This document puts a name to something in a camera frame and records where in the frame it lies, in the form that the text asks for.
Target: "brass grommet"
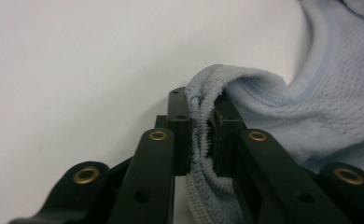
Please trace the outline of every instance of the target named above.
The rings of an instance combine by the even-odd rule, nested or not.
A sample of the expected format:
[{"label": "brass grommet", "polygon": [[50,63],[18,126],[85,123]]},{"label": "brass grommet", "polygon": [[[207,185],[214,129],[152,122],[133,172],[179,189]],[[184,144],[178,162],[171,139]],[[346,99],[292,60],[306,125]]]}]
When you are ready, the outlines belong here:
[{"label": "brass grommet", "polygon": [[149,135],[150,139],[155,141],[161,141],[167,138],[167,133],[165,132],[153,132]]},{"label": "brass grommet", "polygon": [[[82,176],[83,173],[89,173],[89,174],[88,176]],[[93,180],[95,180],[98,177],[98,175],[100,175],[100,171],[98,171],[97,168],[95,168],[94,166],[88,166],[79,170],[74,175],[74,181],[77,184],[88,184]]]},{"label": "brass grommet", "polygon": [[258,142],[263,142],[267,139],[266,134],[260,132],[250,132],[248,137]]},{"label": "brass grommet", "polygon": [[344,167],[337,167],[334,169],[334,174],[339,177],[342,181],[345,181],[352,185],[361,185],[364,183],[364,178],[358,174],[357,172],[344,168]]}]

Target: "cloth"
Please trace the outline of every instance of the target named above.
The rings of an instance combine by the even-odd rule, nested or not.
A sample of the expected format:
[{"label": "cloth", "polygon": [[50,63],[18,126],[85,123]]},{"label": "cloth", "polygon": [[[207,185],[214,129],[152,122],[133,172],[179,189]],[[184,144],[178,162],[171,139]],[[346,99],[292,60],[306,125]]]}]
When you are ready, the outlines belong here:
[{"label": "cloth", "polygon": [[302,0],[301,5],[313,43],[288,86],[267,71],[217,64],[186,88],[197,121],[188,197],[199,223],[244,223],[231,179],[217,176],[207,156],[207,121],[224,91],[247,128],[271,133],[302,166],[316,172],[325,163],[343,161],[364,170],[364,1]]}]

